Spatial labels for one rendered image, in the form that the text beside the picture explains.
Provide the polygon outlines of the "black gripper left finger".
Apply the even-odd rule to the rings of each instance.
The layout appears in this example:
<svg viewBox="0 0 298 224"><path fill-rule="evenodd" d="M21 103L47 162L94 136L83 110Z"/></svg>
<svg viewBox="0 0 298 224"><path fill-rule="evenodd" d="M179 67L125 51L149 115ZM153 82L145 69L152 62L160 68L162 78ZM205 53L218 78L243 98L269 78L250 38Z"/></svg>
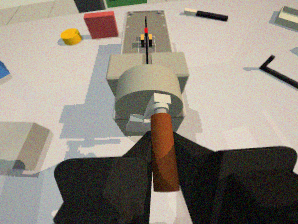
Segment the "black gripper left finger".
<svg viewBox="0 0 298 224"><path fill-rule="evenodd" d="M151 131L121 157L71 158L59 163L54 177L63 202L69 195L130 194L134 221L149 224L152 187Z"/></svg>

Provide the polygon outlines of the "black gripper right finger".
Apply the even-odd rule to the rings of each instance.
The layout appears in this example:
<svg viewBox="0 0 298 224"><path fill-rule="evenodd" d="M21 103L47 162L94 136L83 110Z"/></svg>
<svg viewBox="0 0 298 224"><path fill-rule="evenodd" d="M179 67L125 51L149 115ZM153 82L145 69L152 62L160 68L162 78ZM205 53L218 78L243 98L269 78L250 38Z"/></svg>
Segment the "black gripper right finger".
<svg viewBox="0 0 298 224"><path fill-rule="evenodd" d="M180 190L193 224L217 224L228 176L233 172L294 170L288 146L212 151L173 131Z"/></svg>

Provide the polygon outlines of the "black l-shaped rod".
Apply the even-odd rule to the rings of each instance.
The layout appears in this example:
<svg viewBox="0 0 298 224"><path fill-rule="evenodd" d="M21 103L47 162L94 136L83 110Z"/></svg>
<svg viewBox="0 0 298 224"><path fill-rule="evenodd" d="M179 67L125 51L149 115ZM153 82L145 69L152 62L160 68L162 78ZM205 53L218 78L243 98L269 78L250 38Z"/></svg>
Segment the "black l-shaped rod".
<svg viewBox="0 0 298 224"><path fill-rule="evenodd" d="M261 69L261 70L263 70L263 71L265 71L265 72L267 72L267 73L270 73L271 75L273 75L273 76L279 78L279 79L282 80L282 81L287 82L288 84L290 84L290 85L292 85L292 86L294 86L295 88L298 89L298 82L296 82L296 81L294 81L294 80L288 78L287 76L282 75L282 74L278 73L277 71L272 70L272 69L270 69L270 68L267 67L268 64L269 64L274 58L275 58L275 56L272 54L272 55L266 60L266 62L265 62L261 67L259 67L259 69Z"/></svg>

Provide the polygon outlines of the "blue block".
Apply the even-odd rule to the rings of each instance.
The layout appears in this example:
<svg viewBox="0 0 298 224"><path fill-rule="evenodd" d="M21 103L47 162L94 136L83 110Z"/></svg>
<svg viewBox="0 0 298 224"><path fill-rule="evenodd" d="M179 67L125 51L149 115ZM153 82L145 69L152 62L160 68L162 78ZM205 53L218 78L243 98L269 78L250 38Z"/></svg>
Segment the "blue block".
<svg viewBox="0 0 298 224"><path fill-rule="evenodd" d="M10 72L7 70L6 65L0 61L0 79L4 78L8 74L10 74Z"/></svg>

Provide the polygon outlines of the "yellow short cylinder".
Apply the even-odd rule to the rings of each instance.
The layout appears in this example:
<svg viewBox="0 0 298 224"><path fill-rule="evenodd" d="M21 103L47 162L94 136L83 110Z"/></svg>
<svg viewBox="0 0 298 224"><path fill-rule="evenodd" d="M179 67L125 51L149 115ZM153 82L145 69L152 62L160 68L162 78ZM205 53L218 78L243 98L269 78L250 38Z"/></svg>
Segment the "yellow short cylinder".
<svg viewBox="0 0 298 224"><path fill-rule="evenodd" d="M63 42L69 46L76 45L82 41L82 36L79 30L76 28L72 28L64 31L61 34L61 37L63 39Z"/></svg>

